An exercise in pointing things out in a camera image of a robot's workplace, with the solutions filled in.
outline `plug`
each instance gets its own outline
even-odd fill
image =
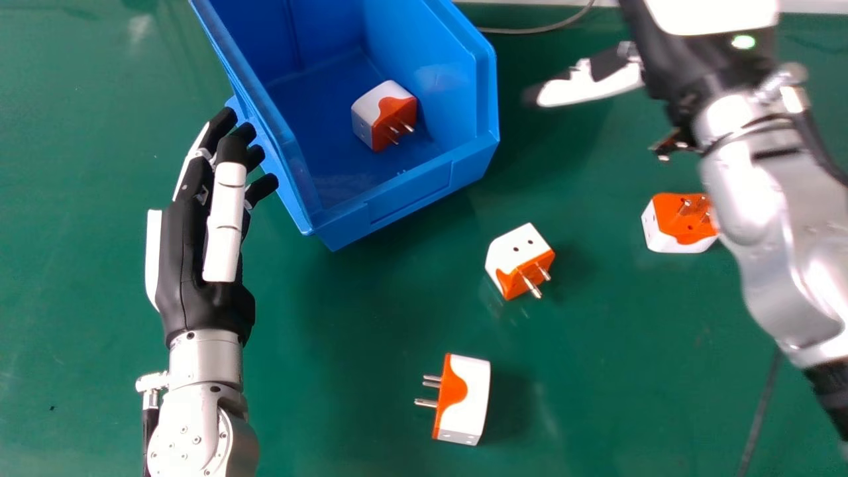
[[[657,194],[642,213],[644,241],[663,254],[699,254],[713,245],[710,198],[704,194]]]
[[[530,292],[542,298],[538,286],[550,281],[554,251],[532,223],[496,238],[488,247],[486,273],[507,300]]]
[[[422,384],[438,389],[438,400],[419,398],[415,404],[436,410],[433,439],[477,445],[486,423],[491,375],[488,361],[450,353],[444,355],[441,376],[424,375]]]
[[[357,99],[350,113],[356,137],[378,153],[390,143],[398,145],[401,136],[415,132],[418,99],[388,80]]]

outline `green table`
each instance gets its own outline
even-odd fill
[[[145,211],[231,94],[182,0],[0,3],[0,475],[138,473],[135,378],[167,364],[144,294]],[[468,7],[488,24],[573,9]],[[783,56],[812,71],[829,146],[848,153],[848,20],[795,16]],[[772,344],[730,254],[667,256],[639,215],[697,191],[695,158],[661,165],[643,93],[556,112],[527,85],[623,39],[616,12],[569,31],[497,37],[503,144],[474,186],[338,252],[282,204],[245,246],[258,324],[245,351],[262,476],[731,475]],[[558,253],[545,297],[499,300],[489,241],[533,222]],[[489,359],[483,443],[430,440],[423,373]],[[841,475],[835,433],[784,366],[750,475]]]

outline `blue plastic container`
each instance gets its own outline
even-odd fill
[[[450,0],[192,0],[300,231],[338,250],[483,176],[499,141],[494,50]],[[395,80],[414,134],[374,154],[350,106]]]

